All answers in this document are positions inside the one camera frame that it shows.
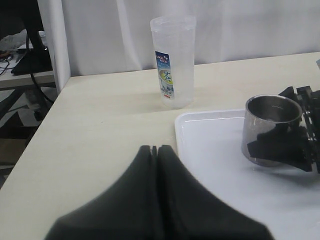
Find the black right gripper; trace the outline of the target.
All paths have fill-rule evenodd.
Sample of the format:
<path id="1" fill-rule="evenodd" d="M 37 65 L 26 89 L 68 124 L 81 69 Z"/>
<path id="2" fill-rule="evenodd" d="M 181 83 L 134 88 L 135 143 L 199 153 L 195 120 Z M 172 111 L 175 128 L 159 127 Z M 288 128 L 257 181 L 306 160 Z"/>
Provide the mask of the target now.
<path id="1" fill-rule="evenodd" d="M 305 172 L 312 171 L 312 163 L 320 172 L 320 91 L 304 86 L 296 89 L 303 111 L 305 128 L 275 127 L 259 133 L 256 140 L 246 144 L 252 158 L 290 165 Z M 295 90 L 287 87 L 279 96 L 295 98 Z"/>

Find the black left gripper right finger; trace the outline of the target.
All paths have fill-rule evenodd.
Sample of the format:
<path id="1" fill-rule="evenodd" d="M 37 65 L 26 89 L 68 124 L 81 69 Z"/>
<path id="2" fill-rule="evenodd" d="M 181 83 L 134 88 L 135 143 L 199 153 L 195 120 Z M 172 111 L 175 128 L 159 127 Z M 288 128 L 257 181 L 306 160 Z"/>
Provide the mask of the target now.
<path id="1" fill-rule="evenodd" d="M 268 228 L 211 194 L 169 145 L 157 155 L 157 194 L 167 240 L 271 240 Z"/>

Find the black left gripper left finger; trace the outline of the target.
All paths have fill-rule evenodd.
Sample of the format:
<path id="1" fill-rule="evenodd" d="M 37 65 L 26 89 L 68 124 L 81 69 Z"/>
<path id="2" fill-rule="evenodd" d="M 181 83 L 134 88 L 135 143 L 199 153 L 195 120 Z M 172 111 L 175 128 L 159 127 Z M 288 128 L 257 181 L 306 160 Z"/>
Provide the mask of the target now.
<path id="1" fill-rule="evenodd" d="M 106 191 L 58 218 L 47 240 L 158 240 L 156 147 L 143 145 Z"/>

